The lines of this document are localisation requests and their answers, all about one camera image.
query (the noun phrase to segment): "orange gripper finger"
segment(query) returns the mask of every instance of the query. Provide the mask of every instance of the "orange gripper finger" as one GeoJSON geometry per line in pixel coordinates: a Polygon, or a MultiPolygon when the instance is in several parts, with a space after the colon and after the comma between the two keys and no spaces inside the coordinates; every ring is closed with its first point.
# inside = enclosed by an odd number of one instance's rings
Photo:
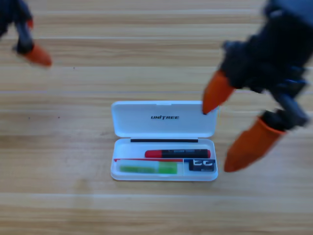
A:
{"type": "Polygon", "coordinates": [[[34,29],[34,21],[33,21],[33,20],[27,21],[27,26],[28,26],[30,29],[34,29]]]}
{"type": "Polygon", "coordinates": [[[285,133],[268,127],[258,118],[228,150],[224,171],[238,171],[261,159],[285,133]]]}
{"type": "Polygon", "coordinates": [[[235,88],[230,86],[227,77],[220,70],[216,71],[206,86],[202,98],[202,111],[204,114],[211,112],[224,103],[235,88]]]}
{"type": "Polygon", "coordinates": [[[25,59],[31,63],[35,63],[41,66],[50,67],[52,65],[52,59],[48,52],[46,52],[41,46],[35,44],[31,52],[22,55],[25,59]]]}

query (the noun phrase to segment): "green highlighter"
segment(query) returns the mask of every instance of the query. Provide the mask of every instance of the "green highlighter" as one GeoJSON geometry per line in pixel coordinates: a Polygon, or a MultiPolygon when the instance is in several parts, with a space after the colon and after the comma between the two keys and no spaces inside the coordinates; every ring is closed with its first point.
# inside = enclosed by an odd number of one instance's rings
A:
{"type": "Polygon", "coordinates": [[[177,163],[121,159],[117,161],[121,172],[143,174],[177,174],[177,163]]]}

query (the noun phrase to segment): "black strip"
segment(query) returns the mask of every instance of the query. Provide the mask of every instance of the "black strip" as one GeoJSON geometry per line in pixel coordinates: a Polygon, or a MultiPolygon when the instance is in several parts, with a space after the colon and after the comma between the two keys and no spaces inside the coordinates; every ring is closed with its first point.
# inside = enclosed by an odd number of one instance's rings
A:
{"type": "Polygon", "coordinates": [[[188,142],[188,143],[198,143],[198,140],[195,139],[183,139],[183,140],[176,140],[176,139],[131,139],[131,142],[188,142]]]}

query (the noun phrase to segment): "white plastic case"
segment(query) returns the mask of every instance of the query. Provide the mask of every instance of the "white plastic case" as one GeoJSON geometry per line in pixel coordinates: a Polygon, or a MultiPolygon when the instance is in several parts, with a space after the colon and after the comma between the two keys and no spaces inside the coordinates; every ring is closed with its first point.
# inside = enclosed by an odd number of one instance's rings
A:
{"type": "Polygon", "coordinates": [[[218,177],[213,141],[218,109],[204,115],[201,101],[118,101],[112,107],[115,134],[123,139],[115,142],[111,176],[127,181],[212,181],[218,177]],[[189,170],[190,159],[175,159],[177,173],[129,173],[119,168],[121,162],[140,164],[147,150],[208,149],[215,160],[213,171],[189,170]]]}

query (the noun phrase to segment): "table surface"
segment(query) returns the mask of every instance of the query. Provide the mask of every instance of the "table surface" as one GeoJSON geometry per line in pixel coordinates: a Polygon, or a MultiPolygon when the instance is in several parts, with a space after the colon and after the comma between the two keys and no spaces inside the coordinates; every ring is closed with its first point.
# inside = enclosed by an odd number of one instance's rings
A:
{"type": "MultiPolygon", "coordinates": [[[[118,100],[201,100],[224,40],[262,25],[259,0],[29,0],[49,70],[0,43],[0,234],[311,235],[313,128],[265,158],[223,172],[227,149],[263,109],[239,91],[221,107],[213,182],[119,182],[110,176],[118,100]]],[[[307,75],[312,81],[312,74],[307,75]]],[[[308,88],[299,103],[312,116],[308,88]]]]}

